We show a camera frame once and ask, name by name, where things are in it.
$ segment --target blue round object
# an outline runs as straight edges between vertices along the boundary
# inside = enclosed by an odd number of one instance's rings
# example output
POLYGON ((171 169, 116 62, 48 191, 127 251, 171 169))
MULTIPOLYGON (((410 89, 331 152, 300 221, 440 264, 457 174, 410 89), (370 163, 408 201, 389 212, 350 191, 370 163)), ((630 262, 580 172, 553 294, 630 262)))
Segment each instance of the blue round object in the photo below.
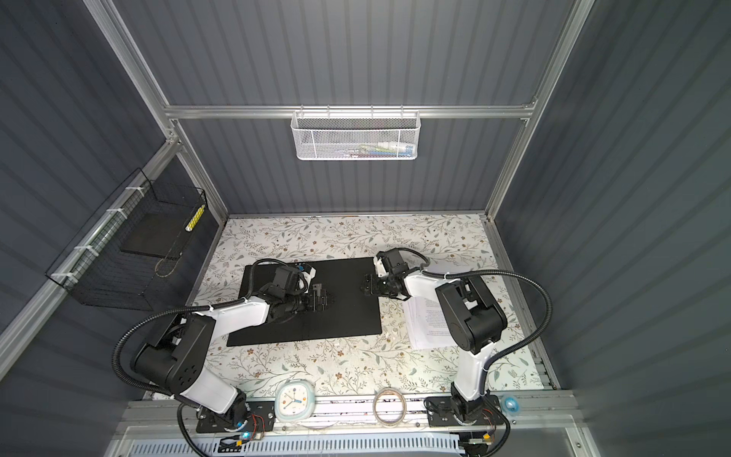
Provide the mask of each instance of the blue round object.
POLYGON ((503 400, 503 406, 509 412, 518 412, 520 410, 518 400, 514 399, 513 397, 505 398, 505 400, 503 400))

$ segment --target floral tablecloth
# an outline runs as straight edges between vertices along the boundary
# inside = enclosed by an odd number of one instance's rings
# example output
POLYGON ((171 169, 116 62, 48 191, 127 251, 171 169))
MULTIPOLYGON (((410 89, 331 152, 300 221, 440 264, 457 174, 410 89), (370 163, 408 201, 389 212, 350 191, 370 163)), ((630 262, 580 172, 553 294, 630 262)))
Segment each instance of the floral tablecloth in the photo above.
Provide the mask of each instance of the floral tablecloth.
MULTIPOLYGON (((244 267, 262 257, 287 261, 370 257, 397 246, 416 249, 438 263, 496 268, 476 214, 231 219, 195 304, 236 298, 244 267)), ((523 331, 503 280, 489 277, 485 282, 508 318, 498 343, 502 350, 522 339, 523 331)), ((401 302, 385 298, 379 302, 381 335, 250 347, 226 347, 224 336, 211 342, 206 365, 257 398, 273 396, 288 379, 307 379, 318 395, 372 394, 385 386, 403 393, 448 390, 456 373, 457 347, 411 349, 401 302)), ((526 348, 498 360, 488 382, 491 390, 543 388, 526 348)))

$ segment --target stack of paper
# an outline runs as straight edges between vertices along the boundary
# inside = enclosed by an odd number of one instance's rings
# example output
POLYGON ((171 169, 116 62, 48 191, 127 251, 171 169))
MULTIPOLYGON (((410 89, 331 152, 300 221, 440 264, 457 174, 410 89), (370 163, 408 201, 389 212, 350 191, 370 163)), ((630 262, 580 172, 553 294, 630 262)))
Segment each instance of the stack of paper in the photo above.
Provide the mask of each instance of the stack of paper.
POLYGON ((404 316, 412 348, 419 350, 457 345, 450 335, 438 302, 424 297, 411 297, 404 301, 404 316))

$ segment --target yellow connector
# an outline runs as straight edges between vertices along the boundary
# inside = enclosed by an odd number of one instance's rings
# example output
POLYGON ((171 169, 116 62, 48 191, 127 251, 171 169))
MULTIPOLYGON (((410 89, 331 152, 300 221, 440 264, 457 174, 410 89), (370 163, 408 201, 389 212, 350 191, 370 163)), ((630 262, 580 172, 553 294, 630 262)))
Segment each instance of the yellow connector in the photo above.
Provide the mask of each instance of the yellow connector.
POLYGON ((203 211, 205 211, 205 205, 201 205, 200 208, 198 208, 198 211, 195 212, 193 219, 190 219, 190 222, 188 222, 188 225, 185 227, 186 232, 193 231, 193 227, 195 227, 198 221, 200 221, 200 217, 203 215, 203 211))

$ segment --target alarm clock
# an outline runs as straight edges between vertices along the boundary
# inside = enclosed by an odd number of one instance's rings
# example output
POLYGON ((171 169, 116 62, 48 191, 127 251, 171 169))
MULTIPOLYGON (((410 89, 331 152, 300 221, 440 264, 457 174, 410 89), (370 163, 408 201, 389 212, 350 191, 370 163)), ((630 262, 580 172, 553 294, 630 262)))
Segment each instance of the alarm clock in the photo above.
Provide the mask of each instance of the alarm clock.
POLYGON ((309 418, 315 409, 315 390, 303 380, 287 381, 276 393, 274 412, 277 420, 295 422, 309 418))

